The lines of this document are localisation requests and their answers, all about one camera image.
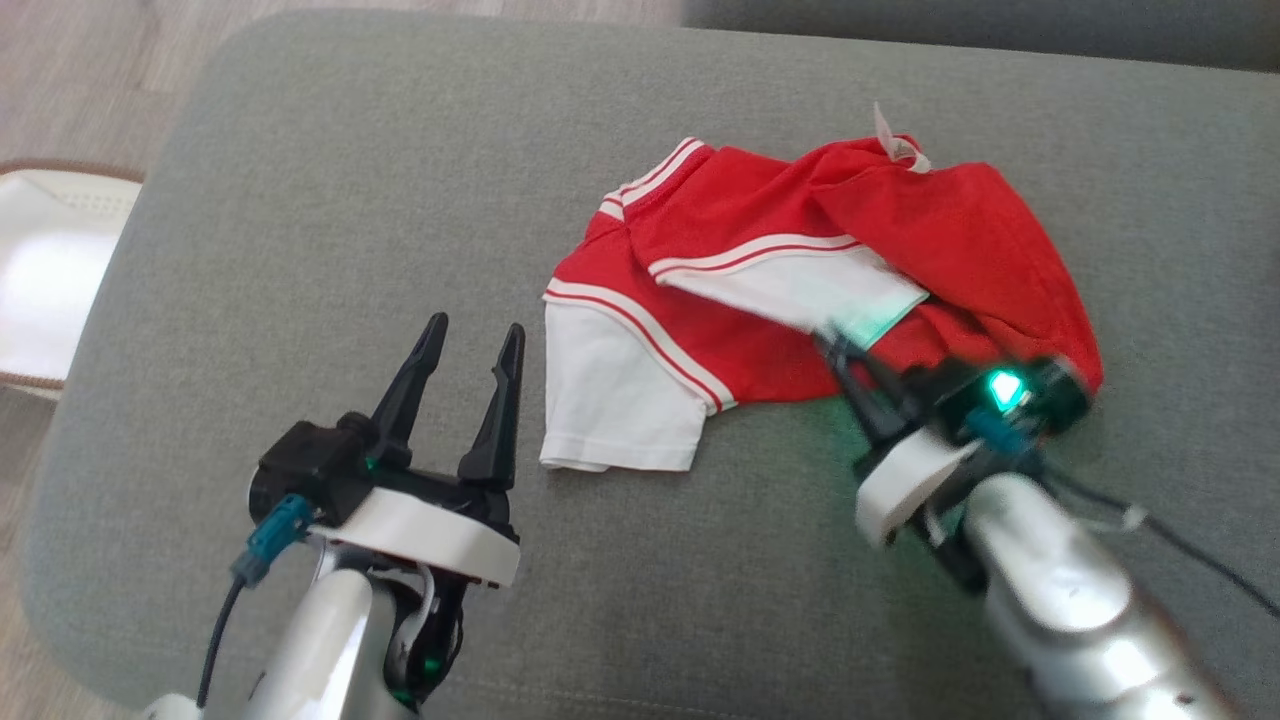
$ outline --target white sleeve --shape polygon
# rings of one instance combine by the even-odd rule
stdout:
[[[609,315],[547,304],[548,468],[689,470],[707,404]]]

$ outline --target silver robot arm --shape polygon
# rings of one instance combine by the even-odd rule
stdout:
[[[987,618],[1050,717],[1238,716],[1164,609],[1030,478],[978,483],[964,536],[987,573]]]

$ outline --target gray couch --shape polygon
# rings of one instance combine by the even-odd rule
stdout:
[[[1280,70],[1256,0],[685,0],[685,24]]]
[[[687,475],[547,473],[540,291],[602,192],[698,135],[795,158],[879,100],[936,165],[1001,168],[1056,240],[1108,379],[1060,443],[1280,594],[1280,78],[868,41],[433,18],[276,17],[210,64],[129,220],[40,469],[32,625],[90,688],[193,693],[257,456],[370,410],[452,314],[413,438],[451,470],[511,322],[530,329],[509,591],[474,592],[431,717],[1037,716],[915,542],[854,529],[836,401],[708,423]],[[1143,536],[1114,543],[1252,716],[1280,630]],[[232,619],[243,698],[311,557]]]

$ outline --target clothing tag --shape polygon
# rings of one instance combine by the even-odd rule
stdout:
[[[923,152],[915,149],[914,145],[902,140],[901,137],[893,137],[893,131],[888,127],[888,120],[879,110],[879,102],[876,102],[876,138],[881,141],[881,147],[884,149],[884,154],[888,155],[890,160],[895,163],[906,160],[909,158],[915,158],[915,163],[909,168],[913,173],[927,173],[933,165],[929,159],[924,156]]]

